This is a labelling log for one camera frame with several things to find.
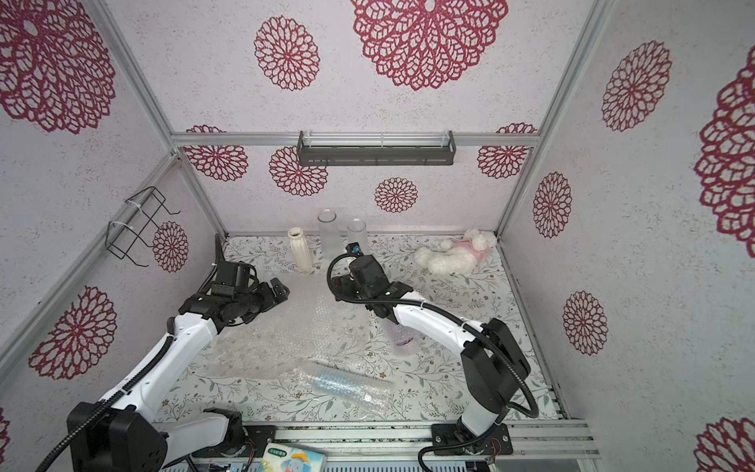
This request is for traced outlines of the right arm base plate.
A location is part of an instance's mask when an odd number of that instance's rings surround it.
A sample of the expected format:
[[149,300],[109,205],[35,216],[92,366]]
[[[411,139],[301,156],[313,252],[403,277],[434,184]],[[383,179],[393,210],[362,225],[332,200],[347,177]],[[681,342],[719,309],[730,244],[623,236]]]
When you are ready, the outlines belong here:
[[512,440],[505,424],[493,424],[485,433],[476,435],[456,424],[431,426],[432,449],[435,455],[498,456],[513,454]]

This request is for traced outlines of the cream ribbed ceramic vase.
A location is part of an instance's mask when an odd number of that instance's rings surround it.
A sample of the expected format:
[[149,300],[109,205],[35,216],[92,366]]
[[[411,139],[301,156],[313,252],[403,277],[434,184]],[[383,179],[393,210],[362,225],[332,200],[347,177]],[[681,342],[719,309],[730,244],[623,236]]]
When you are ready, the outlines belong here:
[[292,227],[288,230],[287,236],[295,265],[300,271],[312,271],[312,253],[304,230],[301,227]]

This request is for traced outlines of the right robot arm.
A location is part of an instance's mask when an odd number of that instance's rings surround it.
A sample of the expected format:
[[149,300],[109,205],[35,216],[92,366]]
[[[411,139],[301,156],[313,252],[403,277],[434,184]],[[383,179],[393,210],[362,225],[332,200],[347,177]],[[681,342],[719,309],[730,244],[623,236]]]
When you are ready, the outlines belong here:
[[361,305],[457,355],[471,395],[458,422],[463,434],[482,436],[511,411],[531,419],[539,416],[526,383],[531,367],[503,321],[492,318],[482,323],[456,316],[410,285],[389,280],[377,259],[362,253],[334,258],[326,270],[326,283],[336,301]]

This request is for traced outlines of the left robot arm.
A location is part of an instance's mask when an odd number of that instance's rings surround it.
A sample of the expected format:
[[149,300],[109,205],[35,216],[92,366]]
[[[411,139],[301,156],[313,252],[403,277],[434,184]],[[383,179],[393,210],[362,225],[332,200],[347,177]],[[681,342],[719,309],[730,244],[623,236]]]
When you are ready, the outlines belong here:
[[155,417],[180,375],[218,334],[249,324],[289,294],[277,278],[260,281],[252,265],[216,263],[210,279],[168,319],[165,335],[134,370],[100,400],[81,402],[71,411],[67,436],[45,461],[70,450],[76,471],[158,471],[205,448],[241,452],[247,435],[238,412],[209,408],[164,424]]

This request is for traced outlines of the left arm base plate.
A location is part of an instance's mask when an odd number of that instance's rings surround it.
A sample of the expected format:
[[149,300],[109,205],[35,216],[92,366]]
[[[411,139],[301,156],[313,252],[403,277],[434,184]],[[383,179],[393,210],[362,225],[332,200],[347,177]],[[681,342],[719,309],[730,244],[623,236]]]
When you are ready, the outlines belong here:
[[204,452],[205,457],[261,457],[275,440],[277,428],[269,425],[243,425],[231,431],[231,439]]

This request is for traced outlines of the bubble item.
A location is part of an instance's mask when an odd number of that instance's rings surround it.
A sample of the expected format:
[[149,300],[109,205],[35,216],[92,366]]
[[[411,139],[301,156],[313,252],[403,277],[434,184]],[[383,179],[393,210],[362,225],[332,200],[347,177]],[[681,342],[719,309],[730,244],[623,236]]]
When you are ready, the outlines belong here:
[[335,301],[322,279],[293,280],[283,308],[282,355],[368,375],[390,367],[392,343],[381,321],[361,305]]
[[301,364],[299,370],[302,382],[321,393],[369,412],[381,412],[390,407],[393,386],[385,380],[312,362]]

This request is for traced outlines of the bubble item front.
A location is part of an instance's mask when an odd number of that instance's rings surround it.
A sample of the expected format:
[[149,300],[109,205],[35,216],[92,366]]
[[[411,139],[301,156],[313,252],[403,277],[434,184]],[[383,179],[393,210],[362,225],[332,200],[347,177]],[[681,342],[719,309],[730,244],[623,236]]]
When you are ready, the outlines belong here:
[[369,412],[381,412],[390,407],[393,386],[385,380],[312,362],[301,364],[299,370],[302,382],[321,393]]

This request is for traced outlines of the bubble purple vase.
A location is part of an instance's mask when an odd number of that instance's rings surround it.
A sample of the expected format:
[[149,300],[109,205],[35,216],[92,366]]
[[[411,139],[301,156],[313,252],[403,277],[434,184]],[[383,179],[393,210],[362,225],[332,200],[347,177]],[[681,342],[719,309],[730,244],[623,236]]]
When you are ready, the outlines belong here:
[[393,324],[387,319],[381,321],[381,327],[389,339],[389,347],[394,355],[407,357],[420,352],[422,336],[417,330]]

